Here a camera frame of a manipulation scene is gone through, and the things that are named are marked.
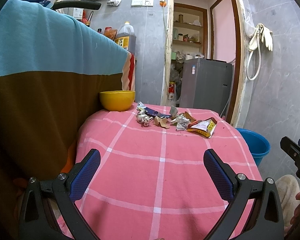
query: cooking oil bottle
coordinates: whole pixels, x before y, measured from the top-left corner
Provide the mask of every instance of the cooking oil bottle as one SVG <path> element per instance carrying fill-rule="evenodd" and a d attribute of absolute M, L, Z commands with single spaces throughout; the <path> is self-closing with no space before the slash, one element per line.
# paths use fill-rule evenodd
<path fill-rule="evenodd" d="M 129 22 L 125 22 L 124 26 L 117 33 L 115 43 L 134 55 L 136 52 L 136 39 L 132 25 Z"/>

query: pink checkered tablecloth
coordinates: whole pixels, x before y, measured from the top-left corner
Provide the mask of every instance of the pink checkered tablecloth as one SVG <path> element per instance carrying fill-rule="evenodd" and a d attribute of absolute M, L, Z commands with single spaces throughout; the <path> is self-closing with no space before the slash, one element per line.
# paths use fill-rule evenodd
<path fill-rule="evenodd" d="M 164 114 L 170 110 L 147 106 Z M 218 124 L 212 137 L 153 122 L 142 127 L 135 103 L 125 112 L 99 111 L 80 128 L 76 161 L 95 148 L 101 164 L 76 205 L 102 240 L 202 240 L 227 206 L 203 165 L 207 149 L 214 149 L 236 173 L 262 180 L 235 128 L 210 110 L 179 109 L 183 111 L 197 120 L 214 117 Z M 241 232 L 251 206 L 249 201 L 232 236 Z"/>

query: wall socket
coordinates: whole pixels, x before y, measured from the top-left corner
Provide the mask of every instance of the wall socket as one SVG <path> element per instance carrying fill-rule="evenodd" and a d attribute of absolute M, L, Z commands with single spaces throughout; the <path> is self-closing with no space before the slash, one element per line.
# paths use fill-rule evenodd
<path fill-rule="evenodd" d="M 153 0 L 143 0 L 142 6 L 153 6 Z"/>
<path fill-rule="evenodd" d="M 131 6 L 153 6 L 153 0 L 132 0 Z"/>

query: shower hose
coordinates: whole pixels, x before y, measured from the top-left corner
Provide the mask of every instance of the shower hose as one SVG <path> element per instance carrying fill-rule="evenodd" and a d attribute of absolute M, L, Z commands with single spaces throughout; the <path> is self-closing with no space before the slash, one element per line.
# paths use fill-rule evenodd
<path fill-rule="evenodd" d="M 252 78 L 249 77 L 249 65 L 250 65 L 250 61 L 251 61 L 252 54 L 253 54 L 254 50 L 250 52 L 248 63 L 247 63 L 247 67 L 246 67 L 246 76 L 247 76 L 247 79 L 249 79 L 250 81 L 255 80 L 257 78 L 257 76 L 259 75 L 259 72 L 260 72 L 260 67 L 261 67 L 261 52 L 260 52 L 260 39 L 259 39 L 259 36 L 260 36 L 260 30 L 257 31 L 257 40 L 258 40 L 257 44 L 258 44 L 258 52 L 259 52 L 259 66 L 258 66 L 258 70 L 257 70 L 256 74 Z"/>

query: metal screw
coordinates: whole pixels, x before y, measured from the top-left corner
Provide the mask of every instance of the metal screw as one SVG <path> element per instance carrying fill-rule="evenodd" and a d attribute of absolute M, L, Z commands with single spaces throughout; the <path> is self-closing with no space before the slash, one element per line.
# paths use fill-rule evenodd
<path fill-rule="evenodd" d="M 245 180 L 246 179 L 246 175 L 244 175 L 242 173 L 239 173 L 238 174 L 238 178 L 241 179 L 241 180 Z"/>
<path fill-rule="evenodd" d="M 273 183 L 274 183 L 273 179 L 271 179 L 271 178 L 268 178 L 267 181 L 268 181 L 268 183 L 270 183 L 270 184 L 273 184 Z"/>
<path fill-rule="evenodd" d="M 65 179 L 66 176 L 67 176 L 67 174 L 65 174 L 65 173 L 60 173 L 60 174 L 58 175 L 58 179 Z"/>
<path fill-rule="evenodd" d="M 36 180 L 37 180 L 36 177 L 31 177 L 31 178 L 29 179 L 29 182 L 30 182 L 30 183 L 34 183 Z"/>

